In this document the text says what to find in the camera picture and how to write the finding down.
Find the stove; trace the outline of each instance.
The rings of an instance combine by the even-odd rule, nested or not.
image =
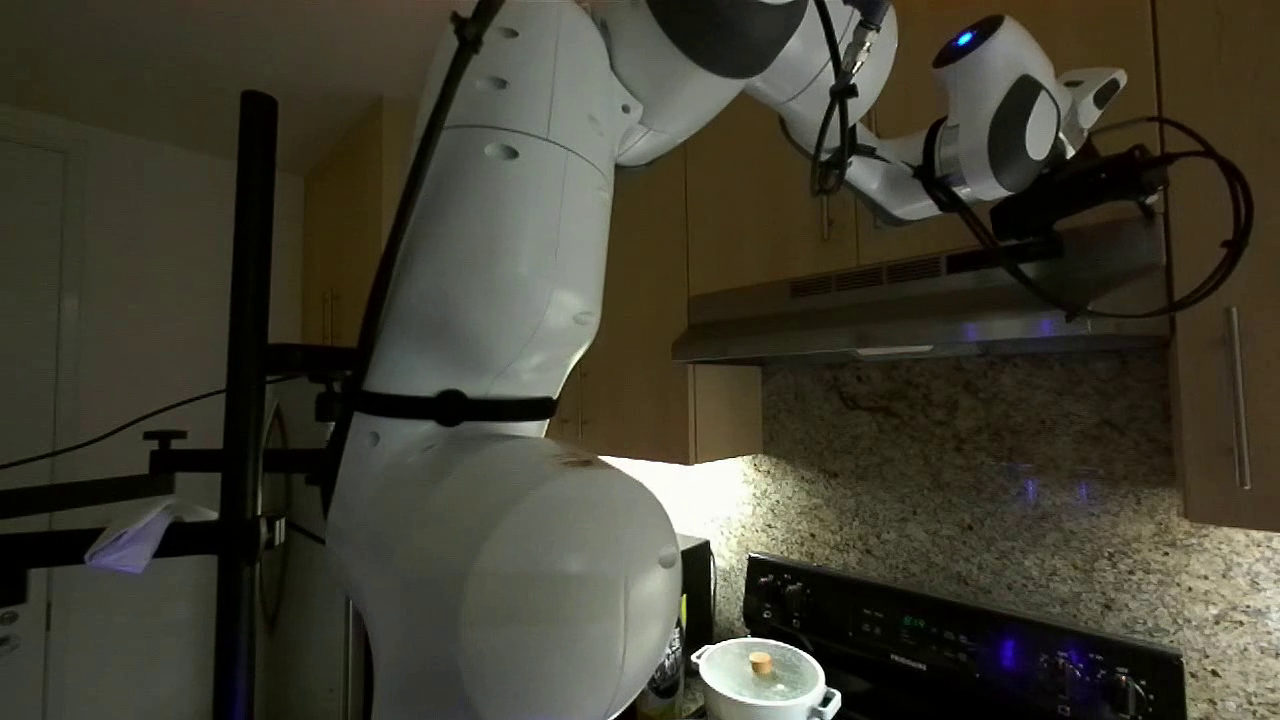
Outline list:
[[[1185,720],[1176,652],[747,560],[745,625],[808,647],[838,720]]]

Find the wall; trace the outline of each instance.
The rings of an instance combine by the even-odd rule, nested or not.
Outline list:
[[[1162,353],[770,367],[763,456],[624,468],[712,537],[718,630],[767,550],[1162,645],[1191,715],[1280,715],[1280,537],[1181,520]]]
[[[67,159],[56,443],[84,441],[154,402],[220,388],[231,269],[231,162],[15,106],[0,106],[0,137],[52,147]],[[294,248],[301,180],[279,175],[277,340],[294,340],[301,332]],[[154,424],[188,426],[193,443],[207,449],[220,441],[220,402],[207,400]],[[139,433],[129,433],[60,458],[52,474],[89,481],[139,470],[142,456]],[[181,497],[214,503],[207,481],[181,481]],[[52,525],[98,529],[118,515],[129,515],[129,507],[117,503],[65,511]],[[60,567],[32,573],[32,584],[37,597],[52,597],[48,640],[28,637],[23,645],[23,652],[48,652],[48,720],[207,715],[213,560],[161,560],[139,579]]]

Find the pot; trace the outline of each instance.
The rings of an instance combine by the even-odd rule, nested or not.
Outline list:
[[[842,704],[797,645],[735,637],[693,652],[712,720],[832,720]]]

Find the stainless steel range hood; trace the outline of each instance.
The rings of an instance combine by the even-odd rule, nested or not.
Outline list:
[[[1029,276],[1097,308],[1167,301],[1159,220],[1113,220],[1062,230],[1058,260]],[[694,363],[824,358],[824,357],[966,357],[1084,353],[1162,345],[1167,319],[1062,319],[1029,294],[983,250],[937,257],[870,271],[787,280],[694,294],[675,357]]]

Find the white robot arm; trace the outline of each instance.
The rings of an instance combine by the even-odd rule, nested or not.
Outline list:
[[[849,182],[901,220],[937,216],[915,139],[861,128],[894,12],[832,4],[876,150]],[[1052,76],[1011,18],[939,55],[939,175],[1008,194],[1073,150],[1120,70]],[[681,543],[664,507],[543,419],[443,426],[416,400],[551,400],[598,322],[617,162],[698,131],[735,93],[818,144],[832,63],[808,0],[506,0],[466,67],[407,204],[375,345],[339,434],[327,543],[373,637],[375,720],[602,720],[646,680],[675,625]]]

